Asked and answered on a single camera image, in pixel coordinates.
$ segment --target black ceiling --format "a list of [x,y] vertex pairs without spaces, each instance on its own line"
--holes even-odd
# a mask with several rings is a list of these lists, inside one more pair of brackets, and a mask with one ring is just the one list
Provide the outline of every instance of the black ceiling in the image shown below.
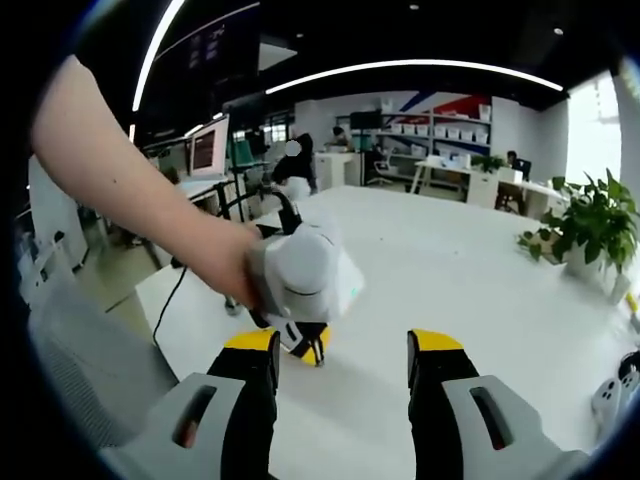
[[[123,126],[134,119],[131,103],[140,66],[168,0],[149,7],[144,0],[115,2],[112,14],[87,37],[80,51]],[[160,51],[201,25],[251,0],[186,0]],[[412,10],[410,4],[419,6]],[[260,5],[263,38],[276,39],[298,54],[244,83],[236,94],[260,91],[324,70],[380,60],[438,58],[513,68],[571,88],[612,67],[619,58],[619,38],[608,18],[621,12],[588,0],[505,2],[394,2],[265,0]],[[564,35],[554,33],[562,28]],[[173,69],[179,75],[184,67]],[[168,83],[166,75],[149,78],[148,90]],[[384,90],[431,90],[482,93],[512,98],[544,109],[566,95],[501,74],[452,67],[382,68],[317,80],[268,97],[280,109],[309,98]],[[141,112],[152,107],[167,118],[179,105],[145,94]]]

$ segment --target potted plant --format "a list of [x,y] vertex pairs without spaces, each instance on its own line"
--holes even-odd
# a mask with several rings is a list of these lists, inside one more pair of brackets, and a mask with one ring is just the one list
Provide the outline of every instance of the potted plant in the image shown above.
[[494,173],[507,165],[504,159],[491,155],[474,155],[471,157],[471,166],[478,168],[483,173]]
[[579,185],[553,178],[553,188],[566,194],[568,207],[561,216],[549,210],[540,220],[537,232],[524,232],[518,244],[538,260],[543,242],[553,240],[551,254],[566,262],[569,273],[590,279],[603,265],[615,265],[618,274],[631,262],[638,244],[636,204],[629,189],[613,178],[607,169],[607,182]]

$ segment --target gray mesh fabric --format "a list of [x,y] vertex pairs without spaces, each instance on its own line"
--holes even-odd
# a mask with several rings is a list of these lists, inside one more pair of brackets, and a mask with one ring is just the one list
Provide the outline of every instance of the gray mesh fabric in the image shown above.
[[94,447],[122,445],[176,379],[154,345],[101,312],[75,282],[47,283],[29,318],[36,354]]

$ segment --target white flower pot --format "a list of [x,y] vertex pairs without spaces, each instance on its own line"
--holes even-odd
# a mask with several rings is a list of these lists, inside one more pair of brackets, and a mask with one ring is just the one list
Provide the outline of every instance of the white flower pot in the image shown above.
[[587,264],[584,260],[584,251],[587,247],[585,242],[582,246],[577,243],[573,244],[571,250],[566,254],[567,265],[565,271],[574,277],[580,278],[587,282],[596,280],[598,273],[602,270],[604,264],[604,251],[600,252],[600,255],[596,260]]

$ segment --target small plant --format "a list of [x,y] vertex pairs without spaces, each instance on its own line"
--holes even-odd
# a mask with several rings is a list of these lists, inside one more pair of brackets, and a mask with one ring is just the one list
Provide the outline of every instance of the small plant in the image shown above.
[[564,177],[553,178],[553,188],[568,195],[569,206],[560,217],[551,210],[542,216],[544,227],[537,232],[524,232],[518,237],[518,244],[526,248],[538,260],[542,246],[533,243],[534,235],[547,242],[552,234],[557,240],[551,246],[551,253],[559,262],[574,245],[584,248],[586,264],[596,261],[602,252],[607,267],[615,265],[618,273],[633,259],[638,242],[638,229],[634,217],[640,217],[629,189],[613,178],[607,169],[607,182],[594,182],[587,175],[589,183],[579,185],[565,182]]
[[471,166],[480,167],[484,173],[493,173],[507,165],[504,159],[491,155],[474,155],[471,157]]

